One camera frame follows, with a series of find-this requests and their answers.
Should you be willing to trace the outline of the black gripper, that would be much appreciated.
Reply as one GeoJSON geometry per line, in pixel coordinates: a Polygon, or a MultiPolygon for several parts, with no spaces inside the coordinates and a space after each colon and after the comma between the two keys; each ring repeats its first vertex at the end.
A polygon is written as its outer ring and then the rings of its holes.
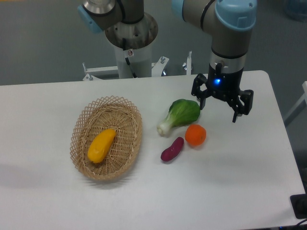
{"type": "Polygon", "coordinates": [[[224,102],[230,102],[230,107],[234,110],[232,122],[242,115],[248,115],[253,104],[253,90],[240,90],[240,82],[243,69],[233,73],[218,73],[209,66],[208,79],[199,73],[193,80],[191,95],[200,102],[200,110],[205,107],[206,98],[214,97],[224,102]],[[206,90],[201,90],[201,86],[206,85],[206,90]]]}

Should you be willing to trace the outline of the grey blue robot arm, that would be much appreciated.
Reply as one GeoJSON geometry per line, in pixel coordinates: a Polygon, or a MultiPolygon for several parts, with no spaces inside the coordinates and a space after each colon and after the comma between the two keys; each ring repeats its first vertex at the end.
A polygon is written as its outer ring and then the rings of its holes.
{"type": "MultiPolygon", "coordinates": [[[[155,19],[144,11],[142,0],[85,0],[77,8],[87,27],[104,32],[117,54],[121,78],[152,76],[146,49],[157,37],[155,19]]],[[[241,90],[250,37],[256,22],[255,0],[174,0],[172,10],[212,37],[208,76],[198,74],[192,95],[200,107],[208,97],[226,102],[234,118],[249,114],[253,91],[241,90]]]]}

